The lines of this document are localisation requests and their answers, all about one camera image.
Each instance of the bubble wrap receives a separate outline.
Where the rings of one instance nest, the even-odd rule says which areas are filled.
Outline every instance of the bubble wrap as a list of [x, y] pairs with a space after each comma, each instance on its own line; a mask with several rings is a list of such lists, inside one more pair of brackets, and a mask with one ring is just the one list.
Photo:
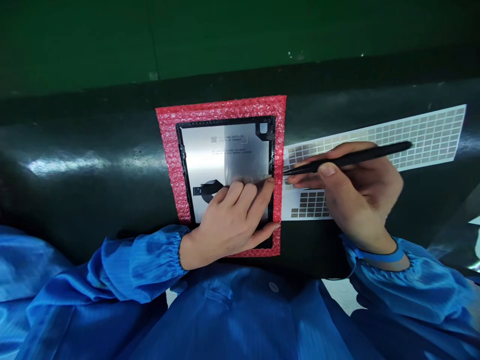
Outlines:
[[[194, 105], [159, 107], [156, 109], [171, 188], [178, 212], [178, 219], [181, 224], [189, 225], [192, 219], [190, 216], [189, 202], [187, 200], [184, 170], [180, 160], [176, 124], [257, 116], [275, 116], [273, 221], [277, 223], [281, 222], [286, 104], [287, 97], [280, 95]], [[233, 255], [233, 257], [271, 257], [280, 255], [280, 232], [281, 228], [273, 232], [272, 248], [252, 249]]]

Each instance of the blue sleeve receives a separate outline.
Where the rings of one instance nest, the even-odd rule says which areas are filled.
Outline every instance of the blue sleeve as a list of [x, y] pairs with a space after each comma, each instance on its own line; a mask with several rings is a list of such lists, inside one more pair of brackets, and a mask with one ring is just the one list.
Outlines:
[[0, 359], [14, 359], [30, 326], [32, 299], [58, 273], [73, 265], [37, 237], [0, 225]]
[[186, 226], [169, 225], [150, 235], [106, 238], [84, 265], [55, 276], [33, 301], [29, 313], [43, 305], [88, 305], [101, 300], [141, 304], [165, 292], [187, 273], [179, 248]]
[[[410, 260], [408, 269], [386, 271], [359, 261], [350, 278], [358, 292], [358, 303], [371, 312], [368, 321], [363, 322], [364, 327], [372, 325], [374, 318], [385, 317], [388, 320], [381, 320], [383, 326], [394, 324], [397, 330], [403, 329], [398, 331], [403, 337], [412, 331], [426, 342], [440, 343], [434, 346], [450, 355], [464, 351], [469, 355], [480, 354], [480, 335], [473, 329], [467, 310], [474, 297], [467, 279], [444, 266], [423, 247], [396, 240]], [[385, 335], [374, 337], [383, 339]]]

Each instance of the black workbench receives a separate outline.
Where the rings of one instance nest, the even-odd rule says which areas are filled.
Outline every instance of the black workbench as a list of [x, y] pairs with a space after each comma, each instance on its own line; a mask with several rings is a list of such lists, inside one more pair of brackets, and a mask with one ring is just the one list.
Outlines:
[[[76, 264], [105, 236], [177, 223], [156, 107], [287, 95], [289, 145], [467, 104], [455, 161], [402, 172], [404, 190], [387, 219], [393, 235], [428, 246], [480, 182], [478, 54], [468, 44], [3, 100], [3, 221]], [[332, 220], [284, 221], [280, 256], [235, 261], [343, 277], [337, 235]]]

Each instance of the wrist strap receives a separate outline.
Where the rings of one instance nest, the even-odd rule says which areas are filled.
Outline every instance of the wrist strap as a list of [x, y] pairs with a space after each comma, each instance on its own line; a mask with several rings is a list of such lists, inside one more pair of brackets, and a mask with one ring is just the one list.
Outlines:
[[392, 237], [392, 239], [396, 243], [396, 250], [391, 254], [386, 255], [360, 250], [344, 233], [340, 234], [340, 239], [343, 242], [343, 246], [350, 250], [349, 253], [353, 252], [357, 259], [366, 259], [381, 263], [396, 263], [397, 261], [400, 261], [405, 254], [404, 250], [400, 247], [399, 242], [394, 237]]

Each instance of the black ribbon cable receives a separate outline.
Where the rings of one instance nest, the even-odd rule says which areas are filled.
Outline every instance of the black ribbon cable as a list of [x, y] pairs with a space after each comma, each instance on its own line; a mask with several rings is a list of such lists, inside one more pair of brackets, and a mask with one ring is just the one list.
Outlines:
[[200, 187], [193, 188], [193, 196], [201, 196], [203, 201], [207, 204], [210, 204], [214, 198], [213, 194], [217, 193], [224, 186], [217, 179], [207, 181], [204, 184], [201, 184]]

